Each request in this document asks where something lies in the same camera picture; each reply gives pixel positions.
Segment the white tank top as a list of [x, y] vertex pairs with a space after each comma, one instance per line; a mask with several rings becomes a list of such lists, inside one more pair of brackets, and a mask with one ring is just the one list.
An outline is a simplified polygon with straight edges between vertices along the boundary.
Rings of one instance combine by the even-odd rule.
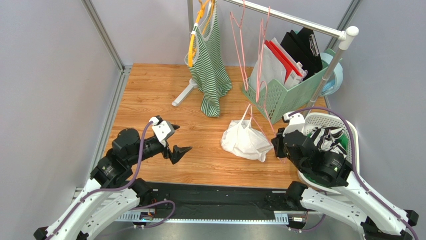
[[237, 157], [264, 163], [273, 146], [262, 131], [252, 127], [252, 121], [253, 107], [248, 105], [241, 119], [230, 122], [220, 145], [224, 151]]

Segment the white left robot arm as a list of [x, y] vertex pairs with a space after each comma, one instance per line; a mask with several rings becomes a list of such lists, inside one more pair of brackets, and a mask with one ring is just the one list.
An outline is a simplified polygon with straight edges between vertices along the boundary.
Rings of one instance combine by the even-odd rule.
[[[145, 138], [149, 128], [154, 135]], [[107, 226], [131, 210], [146, 209], [144, 218], [152, 221], [160, 205], [153, 189], [138, 173], [142, 161], [162, 155], [177, 164], [191, 147], [174, 146], [167, 140], [180, 126], [153, 117], [142, 134], [122, 130], [112, 148], [93, 169], [80, 195], [52, 225], [38, 228], [37, 240], [94, 240]]]

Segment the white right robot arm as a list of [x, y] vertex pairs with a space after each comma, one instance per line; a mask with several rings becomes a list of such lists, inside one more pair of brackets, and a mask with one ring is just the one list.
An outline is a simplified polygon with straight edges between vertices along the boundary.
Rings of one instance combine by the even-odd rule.
[[295, 204], [339, 220], [360, 233], [365, 240], [417, 240], [413, 228], [419, 215], [404, 210], [378, 194], [345, 156], [319, 147], [313, 138], [296, 130], [280, 133], [272, 139], [278, 158], [287, 158], [317, 185], [334, 190], [352, 203], [330, 198], [312, 187], [293, 182], [288, 196]]

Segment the green striped tank top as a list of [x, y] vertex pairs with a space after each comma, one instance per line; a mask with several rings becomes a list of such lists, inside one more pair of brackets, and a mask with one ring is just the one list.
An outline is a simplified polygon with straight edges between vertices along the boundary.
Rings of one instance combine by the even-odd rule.
[[188, 66], [188, 54], [185, 63], [199, 91], [203, 93], [201, 111], [209, 118], [218, 118], [221, 115], [220, 99], [233, 89], [233, 85], [221, 55], [217, 1], [213, 12], [212, 9], [209, 3], [206, 19], [193, 27], [192, 31], [196, 33], [196, 55], [193, 67]]

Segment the yellow plastic hanger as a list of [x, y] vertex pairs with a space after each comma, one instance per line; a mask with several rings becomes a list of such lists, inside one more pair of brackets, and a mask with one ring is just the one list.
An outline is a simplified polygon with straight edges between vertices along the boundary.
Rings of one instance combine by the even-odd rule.
[[[212, 10], [211, 12], [214, 11], [215, 9], [215, 0], [206, 0], [205, 2], [203, 2], [202, 0], [198, 1], [200, 3], [200, 10], [197, 13], [197, 17], [194, 21], [194, 28], [196, 26], [198, 26], [200, 20], [204, 17], [205, 13], [206, 13], [206, 8], [208, 4], [211, 4], [212, 6]], [[191, 37], [190, 37], [190, 43], [189, 43], [189, 49], [188, 49], [188, 66], [190, 68], [192, 68], [194, 66], [194, 58], [196, 56], [197, 50], [196, 50], [196, 36], [197, 34], [195, 33], [195, 31], [193, 30], [191, 32]]]

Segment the black white striped garment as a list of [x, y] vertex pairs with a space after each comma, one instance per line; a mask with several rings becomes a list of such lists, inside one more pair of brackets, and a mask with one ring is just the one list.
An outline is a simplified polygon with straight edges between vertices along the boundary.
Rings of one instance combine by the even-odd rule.
[[316, 127], [308, 135], [322, 151], [333, 152], [346, 158], [348, 156], [349, 139], [339, 127]]

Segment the white laundry basket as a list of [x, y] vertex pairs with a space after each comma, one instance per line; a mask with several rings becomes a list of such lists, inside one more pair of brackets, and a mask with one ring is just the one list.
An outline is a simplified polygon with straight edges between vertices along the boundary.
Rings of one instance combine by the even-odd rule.
[[327, 127], [343, 129], [349, 140], [347, 157], [318, 148], [319, 157], [315, 159], [312, 169], [298, 170], [299, 178], [308, 186], [327, 192], [365, 190], [366, 183], [359, 172], [358, 133], [353, 124], [337, 116], [310, 113], [305, 119], [303, 134], [308, 136], [315, 128]]

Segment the green garment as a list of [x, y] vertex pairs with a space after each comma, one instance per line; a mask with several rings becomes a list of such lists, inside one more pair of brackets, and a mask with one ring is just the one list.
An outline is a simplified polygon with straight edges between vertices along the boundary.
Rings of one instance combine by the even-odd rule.
[[340, 131], [318, 130], [308, 135], [317, 147], [324, 151], [331, 151], [337, 147], [348, 149], [349, 139]]

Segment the green plastic basket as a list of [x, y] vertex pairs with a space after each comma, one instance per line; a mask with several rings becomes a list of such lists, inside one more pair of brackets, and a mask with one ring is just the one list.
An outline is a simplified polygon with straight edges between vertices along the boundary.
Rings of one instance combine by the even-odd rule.
[[[287, 90], [282, 83], [275, 79], [267, 85], [266, 108], [273, 125], [281, 121], [284, 114], [296, 111], [310, 102], [327, 69], [328, 65], [323, 63], [323, 70], [290, 90]], [[245, 91], [244, 86], [241, 90], [250, 102], [255, 103], [255, 90], [249, 87], [248, 91]], [[263, 104], [265, 95], [266, 90], [261, 90], [261, 104]]]

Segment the white paper box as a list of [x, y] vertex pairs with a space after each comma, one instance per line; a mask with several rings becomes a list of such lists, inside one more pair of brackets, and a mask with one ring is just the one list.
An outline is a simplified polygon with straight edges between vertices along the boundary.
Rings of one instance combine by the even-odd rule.
[[302, 75], [299, 76], [295, 71], [292, 71], [290, 75], [287, 77], [287, 79], [285, 80], [284, 87], [287, 90], [290, 90], [294, 88], [295, 86], [299, 85], [304, 80], [304, 77], [305, 77], [304, 74], [305, 73], [303, 72]]

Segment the light blue round object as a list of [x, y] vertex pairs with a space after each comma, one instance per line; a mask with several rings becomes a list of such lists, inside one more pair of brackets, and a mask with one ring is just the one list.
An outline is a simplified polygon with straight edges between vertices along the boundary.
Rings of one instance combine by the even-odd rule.
[[[328, 53], [321, 53], [320, 54], [321, 60], [323, 63], [326, 63], [329, 67], [334, 57]], [[334, 93], [336, 93], [344, 80], [344, 72], [343, 67], [340, 63], [336, 65], [336, 67], [333, 70], [333, 73], [329, 79], [329, 81], [326, 83], [326, 85], [323, 87], [322, 92], [320, 94], [321, 97], [329, 96]]]

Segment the grey translucent folder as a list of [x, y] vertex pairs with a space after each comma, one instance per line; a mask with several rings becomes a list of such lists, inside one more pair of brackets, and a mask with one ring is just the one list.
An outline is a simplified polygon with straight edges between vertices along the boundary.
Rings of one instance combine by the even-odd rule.
[[259, 56], [248, 80], [249, 86], [255, 91], [258, 85], [258, 75], [259, 83], [265, 82], [265, 84], [260, 86], [260, 90], [263, 90], [265, 85], [268, 85], [272, 80], [277, 80], [281, 84], [284, 84], [286, 80], [287, 70], [285, 66], [266, 44], [263, 45], [262, 63]]

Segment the red folder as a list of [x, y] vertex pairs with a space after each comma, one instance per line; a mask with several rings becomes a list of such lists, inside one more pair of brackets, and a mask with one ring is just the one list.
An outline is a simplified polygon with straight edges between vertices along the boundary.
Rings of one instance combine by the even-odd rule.
[[303, 72], [305, 72], [300, 66], [284, 51], [282, 51], [275, 43], [272, 41], [265, 41], [266, 46], [272, 51], [274, 56], [279, 60], [279, 62], [284, 66], [285, 68], [285, 77], [283, 80], [283, 85], [285, 84], [285, 81], [287, 77], [290, 75], [292, 71], [295, 71], [299, 76], [302, 75]]

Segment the black folder with clip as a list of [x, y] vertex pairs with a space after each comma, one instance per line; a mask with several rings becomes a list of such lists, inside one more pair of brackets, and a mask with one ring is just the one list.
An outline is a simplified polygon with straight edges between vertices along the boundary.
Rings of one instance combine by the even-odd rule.
[[313, 30], [303, 28], [298, 33], [294, 30], [287, 32], [280, 45], [295, 62], [302, 64], [302, 69], [307, 71], [306, 80], [323, 70], [323, 63]]

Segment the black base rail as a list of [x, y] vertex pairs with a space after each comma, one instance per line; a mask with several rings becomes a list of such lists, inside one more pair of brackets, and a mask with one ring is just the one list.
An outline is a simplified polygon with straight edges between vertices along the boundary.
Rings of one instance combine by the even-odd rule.
[[287, 225], [307, 210], [285, 189], [149, 183], [153, 191], [148, 209], [126, 212], [120, 222], [137, 225], [159, 223], [275, 224]]

